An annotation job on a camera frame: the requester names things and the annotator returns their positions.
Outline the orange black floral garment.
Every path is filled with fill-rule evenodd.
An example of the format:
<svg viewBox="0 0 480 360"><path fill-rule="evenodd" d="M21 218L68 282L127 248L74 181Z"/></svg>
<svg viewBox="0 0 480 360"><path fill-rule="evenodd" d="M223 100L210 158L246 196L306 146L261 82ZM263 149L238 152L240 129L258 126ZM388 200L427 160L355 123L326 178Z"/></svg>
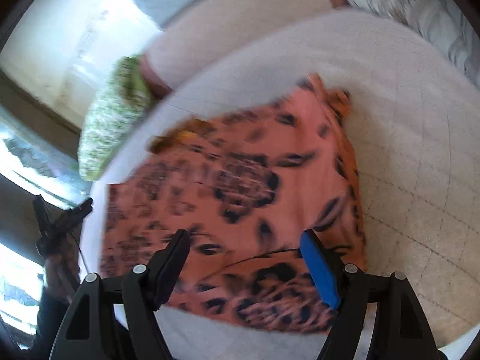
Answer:
<svg viewBox="0 0 480 360"><path fill-rule="evenodd" d="M365 266L346 91L317 75L291 94L173 130L109 188L100 272L125 274L179 230L190 252L169 306L248 328L314 333L335 313L299 251L311 229L345 263Z"/></svg>

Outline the green white patterned pillow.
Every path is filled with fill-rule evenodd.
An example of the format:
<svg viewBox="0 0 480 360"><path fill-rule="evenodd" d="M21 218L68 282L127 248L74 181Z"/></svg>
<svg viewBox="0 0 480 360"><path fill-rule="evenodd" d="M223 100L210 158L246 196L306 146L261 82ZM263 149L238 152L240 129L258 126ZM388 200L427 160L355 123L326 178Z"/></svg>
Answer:
<svg viewBox="0 0 480 360"><path fill-rule="evenodd" d="M85 115L77 151L83 180L98 180L126 136L154 104L140 56L119 59L99 86Z"/></svg>

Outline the pink quilted bed sheet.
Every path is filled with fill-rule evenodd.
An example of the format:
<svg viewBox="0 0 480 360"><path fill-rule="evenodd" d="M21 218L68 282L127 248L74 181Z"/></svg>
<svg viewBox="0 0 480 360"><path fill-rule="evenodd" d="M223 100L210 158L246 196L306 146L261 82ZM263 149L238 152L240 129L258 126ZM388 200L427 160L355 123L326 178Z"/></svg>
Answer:
<svg viewBox="0 0 480 360"><path fill-rule="evenodd" d="M99 269L107 186L146 156L146 143L191 117L288 93L311 72L347 89L374 274L402 271L436 344L459 358L479 330L479 92L406 27L342 9L287 26L222 58L155 108L93 185L84 272Z"/></svg>

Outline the pink bolster cushion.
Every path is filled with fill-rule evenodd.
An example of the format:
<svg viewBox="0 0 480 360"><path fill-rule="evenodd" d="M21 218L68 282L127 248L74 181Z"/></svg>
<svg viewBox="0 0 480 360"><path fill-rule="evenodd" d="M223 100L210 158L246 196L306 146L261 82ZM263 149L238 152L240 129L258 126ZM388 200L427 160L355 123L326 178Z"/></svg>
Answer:
<svg viewBox="0 0 480 360"><path fill-rule="evenodd" d="M199 0L143 51L140 73L163 98L231 52L347 0Z"/></svg>

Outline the striped grey white cloth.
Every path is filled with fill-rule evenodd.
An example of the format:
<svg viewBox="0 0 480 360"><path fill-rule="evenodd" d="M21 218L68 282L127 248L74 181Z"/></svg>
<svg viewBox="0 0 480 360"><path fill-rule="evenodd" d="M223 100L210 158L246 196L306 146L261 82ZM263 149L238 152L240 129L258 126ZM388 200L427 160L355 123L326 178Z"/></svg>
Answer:
<svg viewBox="0 0 480 360"><path fill-rule="evenodd" d="M479 87L479 35L454 0L347 1L411 28Z"/></svg>

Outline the window with frame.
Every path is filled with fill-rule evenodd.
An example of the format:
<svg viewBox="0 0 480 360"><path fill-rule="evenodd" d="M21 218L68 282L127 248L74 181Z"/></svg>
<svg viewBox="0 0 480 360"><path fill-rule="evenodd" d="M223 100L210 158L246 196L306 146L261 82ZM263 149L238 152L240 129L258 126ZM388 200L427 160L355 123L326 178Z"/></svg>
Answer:
<svg viewBox="0 0 480 360"><path fill-rule="evenodd" d="M82 180L75 161L41 141L26 141L11 125L1 123L1 317L23 346L37 328L44 284L44 259L33 209L37 195L49 217L83 203L91 183Z"/></svg>

